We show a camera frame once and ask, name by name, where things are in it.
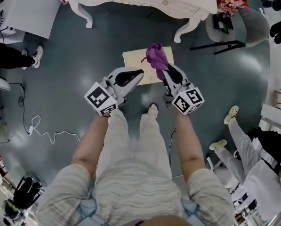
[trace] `bag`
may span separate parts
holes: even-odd
[[[217,0],[218,13],[227,13],[234,16],[234,13],[243,7],[251,7],[247,0]]]

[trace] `curved table leg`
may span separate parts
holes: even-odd
[[[199,16],[191,17],[186,25],[184,25],[183,27],[181,27],[177,30],[175,37],[174,37],[174,42],[181,43],[180,36],[182,34],[193,31],[196,27],[198,27],[198,24],[200,23],[200,21],[201,21],[201,18]]]
[[[75,12],[77,15],[79,15],[87,20],[86,28],[92,28],[93,19],[92,19],[91,15],[89,13],[87,13],[85,11],[85,9],[83,9],[81,4],[79,4],[75,0],[70,0],[69,4],[70,4],[70,7],[73,10],[73,12]]]

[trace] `purple cloth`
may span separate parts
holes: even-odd
[[[146,51],[146,57],[141,61],[147,60],[153,69],[156,69],[157,77],[159,80],[164,80],[162,70],[168,69],[168,59],[163,49],[162,44],[154,43],[149,46]]]

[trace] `gray chair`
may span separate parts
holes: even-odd
[[[268,38],[270,27],[266,18],[260,12],[245,7],[239,9],[239,13],[244,21],[247,31],[245,43],[239,40],[235,40],[235,30],[229,30],[229,34],[227,34],[218,29],[215,29],[213,24],[214,15],[211,14],[207,17],[205,26],[209,38],[215,43],[190,48],[190,50],[228,45],[228,48],[215,52],[214,54],[216,55],[235,48],[253,47]]]

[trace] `white pants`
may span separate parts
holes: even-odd
[[[112,111],[104,139],[104,147],[98,160],[96,177],[99,177],[111,163],[125,158],[135,158],[153,165],[171,178],[172,172],[169,166],[168,153],[154,116],[142,115],[139,142],[138,148],[132,150],[128,123],[124,114],[120,110]]]
[[[242,131],[235,118],[230,120],[228,127],[236,148],[239,151],[241,161],[235,159],[223,146],[218,146],[215,149],[215,153],[234,177],[243,184],[247,174],[261,160],[261,156],[254,149],[250,138]]]

